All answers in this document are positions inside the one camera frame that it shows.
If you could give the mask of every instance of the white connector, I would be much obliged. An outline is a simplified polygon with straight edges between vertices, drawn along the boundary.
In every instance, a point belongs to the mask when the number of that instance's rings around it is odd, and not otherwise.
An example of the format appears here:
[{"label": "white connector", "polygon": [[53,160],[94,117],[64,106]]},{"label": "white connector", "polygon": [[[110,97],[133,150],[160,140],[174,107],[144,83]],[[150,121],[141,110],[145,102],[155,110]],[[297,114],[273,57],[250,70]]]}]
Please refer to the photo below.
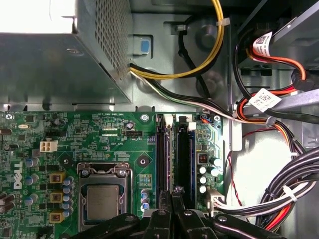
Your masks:
[{"label": "white connector", "polygon": [[169,115],[169,114],[164,114],[164,121],[166,123],[166,128],[168,127],[173,127],[173,123],[174,123],[174,117],[173,115]]},{"label": "white connector", "polygon": [[210,213],[210,215],[213,217],[219,212],[219,210],[215,210],[214,202],[215,199],[221,199],[222,201],[225,200],[225,196],[222,195],[220,192],[218,192],[214,188],[208,188],[207,189],[207,198],[206,198],[206,206]]},{"label": "white connector", "polygon": [[58,151],[58,141],[42,141],[40,153],[52,153]]}]

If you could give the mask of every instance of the power connector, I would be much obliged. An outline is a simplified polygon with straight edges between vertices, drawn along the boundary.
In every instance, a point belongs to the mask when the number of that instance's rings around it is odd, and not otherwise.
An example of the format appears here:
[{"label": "power connector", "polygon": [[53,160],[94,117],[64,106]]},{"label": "power connector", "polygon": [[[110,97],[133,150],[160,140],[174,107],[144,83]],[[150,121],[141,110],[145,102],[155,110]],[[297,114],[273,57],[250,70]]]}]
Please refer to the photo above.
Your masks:
[{"label": "power connector", "polygon": [[221,199],[222,201],[225,200],[225,196],[222,195],[214,188],[207,189],[207,198],[206,198],[206,206],[211,215],[211,217],[215,216],[219,211],[215,209],[214,201],[215,199]]}]

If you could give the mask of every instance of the white label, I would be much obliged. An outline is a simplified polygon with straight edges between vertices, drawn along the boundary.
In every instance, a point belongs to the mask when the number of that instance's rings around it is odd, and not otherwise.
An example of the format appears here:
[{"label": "white label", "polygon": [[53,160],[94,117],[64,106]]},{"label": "white label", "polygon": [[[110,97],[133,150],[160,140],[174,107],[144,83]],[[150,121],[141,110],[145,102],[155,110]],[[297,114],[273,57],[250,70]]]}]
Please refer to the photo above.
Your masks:
[{"label": "white label", "polygon": [[14,165],[15,169],[14,170],[14,185],[13,189],[22,189],[22,172],[23,172],[23,162],[17,163]]},{"label": "white label", "polygon": [[281,101],[281,98],[275,96],[265,88],[261,88],[257,94],[249,100],[249,102],[261,112],[275,106],[279,101]]},{"label": "white label", "polygon": [[253,49],[257,54],[262,56],[270,56],[269,54],[269,42],[273,35],[273,32],[266,33],[254,41]]}]

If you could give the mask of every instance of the cable bundle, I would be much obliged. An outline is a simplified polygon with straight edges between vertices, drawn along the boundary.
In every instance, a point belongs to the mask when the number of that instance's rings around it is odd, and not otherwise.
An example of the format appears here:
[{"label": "cable bundle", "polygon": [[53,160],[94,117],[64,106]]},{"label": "cable bundle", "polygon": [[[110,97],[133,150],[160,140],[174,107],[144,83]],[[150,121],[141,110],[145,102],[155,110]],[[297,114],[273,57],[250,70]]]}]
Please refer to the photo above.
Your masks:
[{"label": "cable bundle", "polygon": [[[219,23],[221,23],[224,19],[223,11],[220,5],[219,0],[212,0],[212,3],[215,7],[216,14],[217,14],[217,20]],[[168,80],[168,79],[174,79],[174,78],[188,78],[188,77],[195,77],[197,75],[201,75],[208,71],[211,68],[211,62],[216,58],[218,55],[218,52],[222,46],[223,39],[224,39],[224,32],[225,32],[225,26],[223,24],[218,24],[218,33],[217,33],[217,39],[215,42],[215,45],[208,55],[207,59],[196,68],[184,72],[184,73],[178,73],[178,74],[159,74],[154,71],[150,71],[147,69],[144,69],[142,67],[136,66],[134,64],[131,64],[130,70],[137,75],[147,78],[147,79],[154,79],[154,80]]]}]

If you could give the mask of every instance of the yellow wire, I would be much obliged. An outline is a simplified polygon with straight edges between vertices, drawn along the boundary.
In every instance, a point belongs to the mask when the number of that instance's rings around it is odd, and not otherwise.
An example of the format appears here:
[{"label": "yellow wire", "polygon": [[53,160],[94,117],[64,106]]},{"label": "yellow wire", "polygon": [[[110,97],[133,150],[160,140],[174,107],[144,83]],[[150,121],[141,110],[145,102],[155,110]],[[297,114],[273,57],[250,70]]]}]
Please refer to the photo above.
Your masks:
[{"label": "yellow wire", "polygon": [[[216,10],[218,22],[222,22],[222,20],[224,19],[224,15],[223,15],[223,11],[222,11],[219,0],[212,0],[212,3],[214,4],[215,10]],[[204,67],[206,67],[217,56],[217,54],[221,48],[222,42],[223,42],[224,32],[225,32],[225,26],[219,25],[216,43],[215,43],[212,51],[210,52],[207,59],[201,65],[199,65],[198,67],[196,67],[193,70],[183,72],[183,73],[178,73],[178,74],[170,74],[170,75],[158,75],[158,74],[147,73],[144,71],[139,71],[139,70],[134,69],[132,67],[130,67],[130,70],[133,71],[134,73],[142,76],[142,77],[154,79],[154,80],[168,80],[168,79],[180,78],[180,77],[190,75],[192,73],[196,73],[196,72],[200,71],[201,69],[203,69]]]}]

